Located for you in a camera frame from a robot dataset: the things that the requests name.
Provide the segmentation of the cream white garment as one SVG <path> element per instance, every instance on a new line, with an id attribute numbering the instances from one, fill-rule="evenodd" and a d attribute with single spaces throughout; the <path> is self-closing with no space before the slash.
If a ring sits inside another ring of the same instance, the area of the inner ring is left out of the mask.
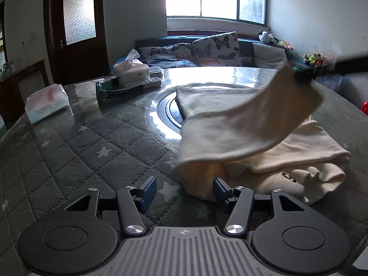
<path id="1" fill-rule="evenodd" d="M 345 180 L 351 155 L 312 119 L 322 96 L 290 67 L 260 89 L 178 86 L 176 103 L 184 116 L 177 163 L 189 195 L 212 200 L 220 177 L 312 204 Z"/>

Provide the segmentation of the clear plastic storage box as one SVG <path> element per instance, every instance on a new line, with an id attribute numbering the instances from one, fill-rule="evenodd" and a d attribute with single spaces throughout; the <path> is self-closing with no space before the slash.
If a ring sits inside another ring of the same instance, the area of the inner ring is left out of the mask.
<path id="1" fill-rule="evenodd" d="M 333 92 L 339 94 L 341 97 L 345 98 L 355 106 L 358 105 L 351 95 L 351 82 L 347 77 L 341 75 L 325 75 L 316 77 L 316 81 L 322 84 L 324 87 L 327 87 Z"/>

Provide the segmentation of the colourful plush toy pile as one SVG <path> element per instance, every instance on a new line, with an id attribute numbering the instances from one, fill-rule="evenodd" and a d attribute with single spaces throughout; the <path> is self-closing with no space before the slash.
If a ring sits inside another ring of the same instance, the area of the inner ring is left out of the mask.
<path id="1" fill-rule="evenodd" d="M 306 65 L 320 67 L 323 65 L 323 61 L 324 61 L 324 56 L 322 54 L 313 53 L 313 54 L 303 55 L 303 62 Z"/>

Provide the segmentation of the red plastic stool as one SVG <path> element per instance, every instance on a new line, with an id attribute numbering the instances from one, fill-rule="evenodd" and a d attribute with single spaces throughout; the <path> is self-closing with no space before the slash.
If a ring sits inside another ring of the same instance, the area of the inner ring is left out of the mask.
<path id="1" fill-rule="evenodd" d="M 363 112 L 364 114 L 368 115 L 368 101 L 365 101 L 361 108 L 360 111 Z"/>

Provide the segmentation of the grey quilted star table cover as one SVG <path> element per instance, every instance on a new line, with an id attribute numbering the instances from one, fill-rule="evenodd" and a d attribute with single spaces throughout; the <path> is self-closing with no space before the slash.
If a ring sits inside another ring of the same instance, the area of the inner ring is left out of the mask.
<path id="1" fill-rule="evenodd" d="M 2 275 L 366 275 L 367 116 L 316 80 L 311 117 L 347 150 L 345 180 L 307 204 L 274 189 L 232 187 L 223 207 L 189 195 L 179 145 L 157 141 L 145 109 L 160 91 L 260 89 L 276 69 L 166 71 L 161 86 L 98 102 L 93 80 L 64 87 L 70 105 L 1 140 Z M 157 194 L 136 207 L 150 176 Z"/>

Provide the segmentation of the round black table heater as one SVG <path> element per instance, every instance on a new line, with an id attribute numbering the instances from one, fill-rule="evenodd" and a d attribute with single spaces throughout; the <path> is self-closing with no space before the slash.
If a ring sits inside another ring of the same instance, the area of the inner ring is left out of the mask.
<path id="1" fill-rule="evenodd" d="M 145 123 L 157 141 L 179 145 L 183 117 L 176 104 L 175 87 L 160 91 L 148 102 L 145 109 Z"/>

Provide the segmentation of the grey cushion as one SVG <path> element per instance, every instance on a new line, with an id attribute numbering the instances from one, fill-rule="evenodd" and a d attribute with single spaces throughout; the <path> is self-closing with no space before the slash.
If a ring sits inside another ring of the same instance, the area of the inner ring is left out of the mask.
<path id="1" fill-rule="evenodd" d="M 263 69 L 280 69 L 288 63 L 285 50 L 279 47 L 253 43 L 254 63 Z"/>

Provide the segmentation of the black and white plush toy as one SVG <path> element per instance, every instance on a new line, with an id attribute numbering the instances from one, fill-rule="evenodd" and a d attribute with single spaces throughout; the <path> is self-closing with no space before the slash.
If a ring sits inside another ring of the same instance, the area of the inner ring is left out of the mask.
<path id="1" fill-rule="evenodd" d="M 274 44 L 274 45 L 277 45 L 279 40 L 277 40 L 273 34 L 271 33 L 268 33 L 266 31 L 261 31 L 259 34 L 258 34 L 258 38 L 259 38 L 259 41 L 260 42 L 263 42 L 265 44 Z"/>

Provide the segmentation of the teal tray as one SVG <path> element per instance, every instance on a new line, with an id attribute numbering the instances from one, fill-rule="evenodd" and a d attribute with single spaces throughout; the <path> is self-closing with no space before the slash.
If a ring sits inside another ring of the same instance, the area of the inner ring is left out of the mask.
<path id="1" fill-rule="evenodd" d="M 107 99 L 124 98 L 142 90 L 161 86 L 161 79 L 153 77 L 146 80 L 139 80 L 127 84 L 121 84 L 120 78 L 114 77 L 110 80 L 95 83 L 96 99 L 103 102 Z"/>

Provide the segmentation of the pink tissue box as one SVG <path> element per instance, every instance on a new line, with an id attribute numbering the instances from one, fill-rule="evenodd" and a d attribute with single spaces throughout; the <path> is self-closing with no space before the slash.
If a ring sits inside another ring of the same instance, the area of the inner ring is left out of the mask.
<path id="1" fill-rule="evenodd" d="M 114 64 L 113 71 L 121 85 L 146 81 L 150 78 L 149 66 L 141 62 L 139 58 L 139 53 L 132 49 L 124 61 Z"/>

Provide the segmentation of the blue corner sofa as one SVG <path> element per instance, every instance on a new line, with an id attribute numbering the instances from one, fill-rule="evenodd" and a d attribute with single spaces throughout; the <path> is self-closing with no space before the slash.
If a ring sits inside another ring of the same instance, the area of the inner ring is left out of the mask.
<path id="1" fill-rule="evenodd" d="M 237 32 L 212 36 L 168 36 L 137 40 L 140 62 L 163 69 L 179 67 L 259 67 L 276 69 L 291 53 L 283 46 L 239 38 Z"/>

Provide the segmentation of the upright butterfly print pillow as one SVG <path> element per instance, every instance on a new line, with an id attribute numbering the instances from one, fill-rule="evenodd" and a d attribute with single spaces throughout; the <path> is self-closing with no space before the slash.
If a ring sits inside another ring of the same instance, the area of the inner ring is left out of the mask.
<path id="1" fill-rule="evenodd" d="M 199 66 L 241 67 L 243 65 L 236 32 L 194 40 L 192 49 Z"/>

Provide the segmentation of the soft tissue pack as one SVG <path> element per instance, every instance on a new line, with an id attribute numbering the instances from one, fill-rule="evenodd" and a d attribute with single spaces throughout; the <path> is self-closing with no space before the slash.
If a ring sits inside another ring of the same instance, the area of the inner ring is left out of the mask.
<path id="1" fill-rule="evenodd" d="M 64 87 L 54 83 L 27 97 L 25 111 L 30 124 L 34 125 L 69 105 Z"/>

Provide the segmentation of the flat butterfly print pillow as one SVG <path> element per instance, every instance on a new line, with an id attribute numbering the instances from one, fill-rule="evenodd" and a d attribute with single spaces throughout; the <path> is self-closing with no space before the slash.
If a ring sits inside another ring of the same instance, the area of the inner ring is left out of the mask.
<path id="1" fill-rule="evenodd" d="M 192 47 L 189 43 L 178 43 L 169 46 L 140 47 L 139 60 L 150 67 L 163 69 L 196 67 L 192 57 Z"/>

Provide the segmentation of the dark wooden door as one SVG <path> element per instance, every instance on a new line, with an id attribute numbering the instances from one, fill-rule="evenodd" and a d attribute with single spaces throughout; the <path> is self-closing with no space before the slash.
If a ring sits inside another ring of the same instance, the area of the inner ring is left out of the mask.
<path id="1" fill-rule="evenodd" d="M 103 0 L 43 0 L 52 79 L 69 85 L 109 73 Z"/>

